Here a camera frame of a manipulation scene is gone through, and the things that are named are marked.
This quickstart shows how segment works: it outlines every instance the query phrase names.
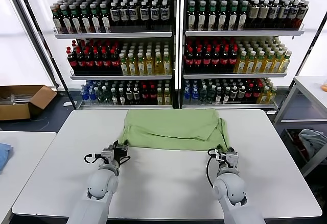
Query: cardboard box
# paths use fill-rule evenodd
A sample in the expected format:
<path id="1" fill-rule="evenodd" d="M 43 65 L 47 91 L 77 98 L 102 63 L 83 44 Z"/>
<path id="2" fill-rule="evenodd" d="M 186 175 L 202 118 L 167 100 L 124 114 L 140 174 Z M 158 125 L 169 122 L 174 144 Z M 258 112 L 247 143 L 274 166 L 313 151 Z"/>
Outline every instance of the cardboard box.
<path id="1" fill-rule="evenodd" d="M 11 94 L 33 95 L 25 104 L 0 105 L 0 120 L 29 119 L 39 115 L 57 95 L 44 85 L 0 86 L 0 97 L 7 98 Z"/>

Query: green towel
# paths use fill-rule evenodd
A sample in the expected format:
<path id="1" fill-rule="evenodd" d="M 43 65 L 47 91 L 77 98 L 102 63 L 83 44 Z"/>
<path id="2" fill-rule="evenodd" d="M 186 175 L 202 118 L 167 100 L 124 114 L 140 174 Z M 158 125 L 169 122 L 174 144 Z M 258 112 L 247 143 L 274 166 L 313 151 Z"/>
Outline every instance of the green towel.
<path id="1" fill-rule="evenodd" d="M 206 151 L 229 148 L 226 121 L 214 109 L 129 110 L 119 144 Z"/>

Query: beverage shelf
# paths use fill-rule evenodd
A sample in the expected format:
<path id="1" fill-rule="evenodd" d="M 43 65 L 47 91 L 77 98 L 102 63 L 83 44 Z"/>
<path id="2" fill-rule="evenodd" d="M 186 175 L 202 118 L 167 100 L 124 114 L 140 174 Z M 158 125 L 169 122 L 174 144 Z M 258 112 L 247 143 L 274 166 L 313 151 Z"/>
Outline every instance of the beverage shelf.
<path id="1" fill-rule="evenodd" d="M 194 108 L 194 109 L 277 109 L 277 105 L 274 104 L 184 104 L 182 108 Z"/>
<path id="2" fill-rule="evenodd" d="M 219 73 L 219 74 L 184 74 L 184 79 L 232 79 L 232 78 L 281 78 L 287 73 Z"/>
<path id="3" fill-rule="evenodd" d="M 76 76 L 72 80 L 170 80 L 172 75 L 140 75 L 140 76 Z"/>
<path id="4" fill-rule="evenodd" d="M 304 25 L 299 30 L 241 30 L 241 31 L 185 31 L 187 37 L 209 36 L 300 36 L 304 33 Z"/>

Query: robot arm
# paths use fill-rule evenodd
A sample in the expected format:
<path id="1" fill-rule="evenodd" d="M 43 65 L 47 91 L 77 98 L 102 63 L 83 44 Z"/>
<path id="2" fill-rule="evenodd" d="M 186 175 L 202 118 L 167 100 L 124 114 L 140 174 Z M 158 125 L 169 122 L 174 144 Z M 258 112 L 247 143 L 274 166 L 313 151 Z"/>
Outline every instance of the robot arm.
<path id="1" fill-rule="evenodd" d="M 117 142 L 95 154 L 103 164 L 87 181 L 87 188 L 82 198 L 75 205 L 67 224 L 105 224 L 108 219 L 109 206 L 113 194 L 118 187 L 119 165 L 122 158 L 126 158 L 127 146 L 117 147 Z"/>
<path id="2" fill-rule="evenodd" d="M 247 199 L 245 182 L 237 170 L 238 154 L 231 149 L 226 154 L 215 150 L 220 162 L 213 189 L 224 212 L 225 224 L 265 224 L 261 213 Z"/>

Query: white table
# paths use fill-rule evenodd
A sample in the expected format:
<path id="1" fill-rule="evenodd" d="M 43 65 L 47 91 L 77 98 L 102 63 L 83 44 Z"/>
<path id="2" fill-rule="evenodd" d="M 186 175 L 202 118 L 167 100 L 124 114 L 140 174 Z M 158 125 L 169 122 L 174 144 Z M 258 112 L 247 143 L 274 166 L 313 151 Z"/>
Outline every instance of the white table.
<path id="1" fill-rule="evenodd" d="M 296 76 L 294 77 L 295 85 L 285 99 L 281 109 L 274 120 L 274 125 L 281 123 L 284 125 L 325 125 L 327 123 L 327 92 L 324 92 L 320 86 L 327 81 L 327 77 L 321 76 Z M 312 102 L 313 106 L 318 109 L 323 118 L 319 119 L 283 119 L 287 109 L 294 101 L 294 98 L 301 92 L 307 99 Z M 327 144 L 309 160 L 301 169 L 301 173 L 306 177 L 318 164 L 327 157 Z"/>
<path id="2" fill-rule="evenodd" d="M 127 110 L 73 111 L 13 206 L 13 213 L 68 217 L 96 165 L 83 161 L 114 142 Z M 221 110 L 247 196 L 265 218 L 320 216 L 322 211 L 261 110 Z M 129 148 L 109 218 L 223 219 L 206 179 L 206 152 Z M 210 168 L 211 178 L 217 173 Z"/>
<path id="3" fill-rule="evenodd" d="M 11 207 L 55 138 L 55 132 L 0 131 L 0 143 L 13 153 L 0 171 L 0 223 L 9 223 Z"/>

